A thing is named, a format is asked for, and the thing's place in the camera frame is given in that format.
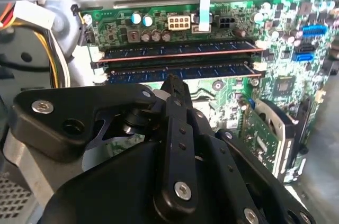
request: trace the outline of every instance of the motherboard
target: motherboard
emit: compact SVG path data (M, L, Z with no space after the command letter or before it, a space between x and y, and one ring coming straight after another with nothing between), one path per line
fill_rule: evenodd
M338 16L339 0L218 3L200 31L198 4L82 10L95 75L152 90L177 75L211 126L239 135L272 172L281 139L256 113L255 100L277 106L294 124L285 182L302 173L323 87L337 73ZM119 152L139 140L111 146Z

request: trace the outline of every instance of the blue sata port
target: blue sata port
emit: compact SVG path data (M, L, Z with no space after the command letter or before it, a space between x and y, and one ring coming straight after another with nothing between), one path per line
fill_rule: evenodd
M292 56L293 61L313 61L313 53L294 53Z
M327 27L324 25L310 25L302 28L303 37L322 36L327 33Z

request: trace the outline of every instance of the screw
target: screw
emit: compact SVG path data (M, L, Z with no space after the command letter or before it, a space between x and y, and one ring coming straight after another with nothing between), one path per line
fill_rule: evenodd
M255 215L253 210L251 210L250 208L245 208L244 214L249 223L259 224L258 217Z
M228 139L232 139L232 138L233 138L232 134L229 133L228 131L225 132L225 136L226 136L226 138L228 138Z
M54 107L52 103L48 101L39 100L32 103L32 110L39 114L50 114L53 112Z
M150 93L149 92L146 92L146 91L143 91L142 94L146 97L150 97Z
M180 101L175 100L174 103L177 104L178 106L181 106Z
M89 15L89 14L85 14L85 15L83 16L83 20L84 20L85 24L88 25L88 26L91 25L91 24L93 23L92 16Z
M306 214L304 214L303 212L300 212L300 215L301 215L302 219L303 219L307 224L311 224L311 221L309 220L309 218L307 217Z
M200 111L197 111L197 115L198 115L200 118L203 118L203 113L201 113Z
M184 182L176 182L174 184L175 194L182 200L188 201L192 197L192 192L189 186Z

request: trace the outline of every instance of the white cable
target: white cable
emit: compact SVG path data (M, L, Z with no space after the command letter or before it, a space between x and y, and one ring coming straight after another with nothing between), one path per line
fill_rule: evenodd
M65 56L64 56L57 40L55 39L54 34L52 33L51 30L49 32L51 34L51 37L52 37L52 40L53 40L53 43L54 43L54 46L55 46L55 51L56 51L56 53L59 57L61 67L63 68L63 72L64 72L64 75L65 75L65 87L70 87L70 74L69 74L69 69L68 69L68 65L67 65Z

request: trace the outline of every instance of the ventilation grille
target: ventilation grille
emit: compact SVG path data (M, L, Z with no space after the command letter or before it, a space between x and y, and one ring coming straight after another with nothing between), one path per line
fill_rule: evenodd
M0 220L19 216L30 196L29 191L0 177Z

